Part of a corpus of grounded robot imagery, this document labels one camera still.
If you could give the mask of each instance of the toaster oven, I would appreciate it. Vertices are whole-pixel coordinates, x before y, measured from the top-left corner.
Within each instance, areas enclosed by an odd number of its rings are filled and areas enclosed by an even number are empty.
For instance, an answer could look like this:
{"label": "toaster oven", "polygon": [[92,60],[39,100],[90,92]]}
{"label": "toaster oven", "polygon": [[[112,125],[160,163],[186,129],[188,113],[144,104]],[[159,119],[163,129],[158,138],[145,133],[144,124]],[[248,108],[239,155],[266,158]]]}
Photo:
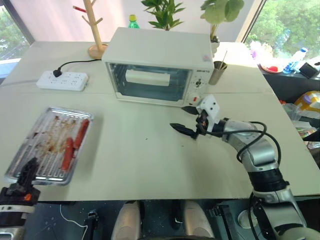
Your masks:
{"label": "toaster oven", "polygon": [[195,105],[214,70],[209,35],[119,27],[102,56],[119,100]]}

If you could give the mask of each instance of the table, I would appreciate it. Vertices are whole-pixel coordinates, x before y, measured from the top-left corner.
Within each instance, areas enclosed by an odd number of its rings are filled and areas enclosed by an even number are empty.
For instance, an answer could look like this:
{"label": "table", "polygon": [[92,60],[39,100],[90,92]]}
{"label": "table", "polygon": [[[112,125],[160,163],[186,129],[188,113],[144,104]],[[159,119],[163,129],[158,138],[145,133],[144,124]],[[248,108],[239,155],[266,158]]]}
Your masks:
{"label": "table", "polygon": [[[19,63],[5,84],[21,81],[17,76],[21,76],[18,71],[24,64]],[[98,62],[89,64],[99,68]],[[194,115],[177,107],[119,101],[113,91],[98,89],[110,84],[106,76],[90,77],[84,92],[41,90],[34,82],[0,87],[1,176],[39,115],[48,106],[58,106],[93,113],[95,119],[71,183],[37,186],[40,201],[249,196],[252,186],[248,174],[231,146],[215,137],[200,136],[195,141],[169,126],[181,123],[195,127]],[[270,90],[214,95],[222,117],[266,123],[281,145],[280,170],[295,196],[320,194],[320,171]],[[7,185],[0,178],[0,186]]]}
{"label": "table", "polygon": [[[15,91],[20,93],[51,93],[51,90],[39,89],[30,83],[36,82],[44,71],[53,71],[63,63],[90,60],[87,54],[90,44],[92,45],[92,42],[35,42],[3,84],[12,84],[7,88],[13,88],[17,83],[22,84],[15,87]],[[222,61],[226,51],[225,62],[228,67],[221,81],[210,85],[207,93],[273,93],[243,43],[221,42],[214,60]],[[114,92],[107,77],[107,68],[99,61],[68,64],[62,71],[87,73],[90,84],[85,90],[86,93]]]}

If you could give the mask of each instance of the hot dog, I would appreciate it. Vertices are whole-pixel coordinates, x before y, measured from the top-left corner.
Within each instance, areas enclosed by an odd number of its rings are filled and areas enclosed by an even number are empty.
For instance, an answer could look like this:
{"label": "hot dog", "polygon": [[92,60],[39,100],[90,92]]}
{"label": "hot dog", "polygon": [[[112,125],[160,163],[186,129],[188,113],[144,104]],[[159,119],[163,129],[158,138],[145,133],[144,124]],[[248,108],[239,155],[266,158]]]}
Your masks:
{"label": "hot dog", "polygon": [[88,119],[83,120],[74,141],[75,149],[80,148],[80,145],[82,143],[82,140],[84,139],[88,126],[89,126],[89,120]]}
{"label": "hot dog", "polygon": [[61,169],[63,171],[68,171],[70,167],[70,163],[74,156],[74,140],[72,137],[68,137],[65,140],[65,150],[64,150],[64,158],[62,162]]}

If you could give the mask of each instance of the metal cup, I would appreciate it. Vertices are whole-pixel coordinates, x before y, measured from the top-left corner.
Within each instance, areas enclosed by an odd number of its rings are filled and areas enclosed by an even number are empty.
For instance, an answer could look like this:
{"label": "metal cup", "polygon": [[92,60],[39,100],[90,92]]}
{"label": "metal cup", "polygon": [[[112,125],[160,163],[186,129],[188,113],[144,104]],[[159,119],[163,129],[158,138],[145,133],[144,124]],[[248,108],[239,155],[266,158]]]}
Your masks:
{"label": "metal cup", "polygon": [[222,61],[215,61],[214,62],[214,70],[210,77],[209,84],[210,85],[216,85],[219,81],[221,75],[224,73],[228,65],[225,62]]}

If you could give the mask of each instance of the power strip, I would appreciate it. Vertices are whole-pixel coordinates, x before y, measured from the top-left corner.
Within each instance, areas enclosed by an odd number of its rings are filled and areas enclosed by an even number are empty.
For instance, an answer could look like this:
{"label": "power strip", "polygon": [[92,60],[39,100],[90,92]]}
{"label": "power strip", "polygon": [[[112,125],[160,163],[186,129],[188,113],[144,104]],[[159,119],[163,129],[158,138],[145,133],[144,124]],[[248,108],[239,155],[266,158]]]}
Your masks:
{"label": "power strip", "polygon": [[36,85],[40,89],[83,91],[88,82],[88,75],[83,72],[62,72],[55,77],[52,71],[45,71]]}

